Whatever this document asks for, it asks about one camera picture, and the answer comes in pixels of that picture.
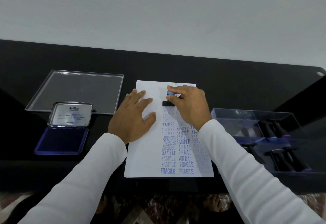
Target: hand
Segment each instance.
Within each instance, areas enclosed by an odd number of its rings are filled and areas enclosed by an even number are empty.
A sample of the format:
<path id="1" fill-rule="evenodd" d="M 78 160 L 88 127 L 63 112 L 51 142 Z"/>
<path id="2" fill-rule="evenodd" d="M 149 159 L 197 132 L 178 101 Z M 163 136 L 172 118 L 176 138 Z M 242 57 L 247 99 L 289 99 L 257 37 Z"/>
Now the hand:
<path id="1" fill-rule="evenodd" d="M 169 92 L 181 94 L 179 97 L 167 95 L 166 98 L 177 107 L 182 119 L 200 130 L 201 127 L 209 120 L 213 119 L 208 108 L 205 98 L 205 92 L 197 87 L 167 86 Z"/>
<path id="2" fill-rule="evenodd" d="M 152 112 L 146 120 L 141 116 L 144 109 L 153 102 L 152 98 L 138 102 L 145 93 L 145 90 L 137 93 L 134 89 L 127 94 L 108 124 L 108 133 L 120 137 L 125 144 L 141 138 L 156 121 L 155 112 Z"/>

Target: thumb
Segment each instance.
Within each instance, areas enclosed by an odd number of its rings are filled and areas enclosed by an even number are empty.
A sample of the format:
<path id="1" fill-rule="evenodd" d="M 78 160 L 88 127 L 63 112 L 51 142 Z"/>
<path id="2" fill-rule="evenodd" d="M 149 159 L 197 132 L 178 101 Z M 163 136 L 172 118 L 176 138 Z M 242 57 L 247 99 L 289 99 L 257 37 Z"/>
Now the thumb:
<path id="1" fill-rule="evenodd" d="M 171 101 L 176 107 L 182 102 L 182 100 L 175 95 L 167 95 L 166 99 Z"/>
<path id="2" fill-rule="evenodd" d="M 156 121 L 156 112 L 152 112 L 146 120 L 144 120 L 146 132 L 153 126 Z"/>

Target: forearm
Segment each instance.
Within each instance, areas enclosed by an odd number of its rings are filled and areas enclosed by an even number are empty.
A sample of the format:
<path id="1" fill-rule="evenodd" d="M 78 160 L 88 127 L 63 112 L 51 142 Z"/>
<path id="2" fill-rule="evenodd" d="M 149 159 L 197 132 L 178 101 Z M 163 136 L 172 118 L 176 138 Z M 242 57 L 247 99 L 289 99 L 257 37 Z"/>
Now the forearm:
<path id="1" fill-rule="evenodd" d="M 126 156 L 119 137 L 103 134 L 85 158 L 19 223 L 89 224 L 108 179 Z"/>
<path id="2" fill-rule="evenodd" d="M 200 129 L 199 138 L 245 223 L 325 223 L 247 153 L 218 121 L 207 122 Z"/>

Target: open ink pad case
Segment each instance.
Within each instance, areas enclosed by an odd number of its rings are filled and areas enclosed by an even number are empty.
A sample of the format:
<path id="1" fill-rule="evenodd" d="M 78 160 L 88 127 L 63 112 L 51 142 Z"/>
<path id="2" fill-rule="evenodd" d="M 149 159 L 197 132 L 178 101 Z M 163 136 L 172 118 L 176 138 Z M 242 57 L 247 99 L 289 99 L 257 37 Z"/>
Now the open ink pad case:
<path id="1" fill-rule="evenodd" d="M 77 155 L 88 134 L 93 106 L 83 102 L 54 103 L 48 127 L 34 153 L 38 155 Z"/>

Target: person's left hand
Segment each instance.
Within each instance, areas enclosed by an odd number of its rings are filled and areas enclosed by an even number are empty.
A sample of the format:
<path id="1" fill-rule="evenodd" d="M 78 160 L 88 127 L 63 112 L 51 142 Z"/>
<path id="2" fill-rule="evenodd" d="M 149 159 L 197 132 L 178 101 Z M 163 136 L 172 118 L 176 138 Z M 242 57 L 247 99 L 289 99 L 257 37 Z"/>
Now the person's left hand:
<path id="1" fill-rule="evenodd" d="M 134 89 L 127 94 L 108 124 L 108 133 L 120 137 L 125 144 L 141 138 L 156 121 L 155 112 L 152 112 L 146 120 L 141 116 L 144 109 L 153 102 L 152 98 L 138 102 L 145 93 L 145 90 L 137 93 Z"/>

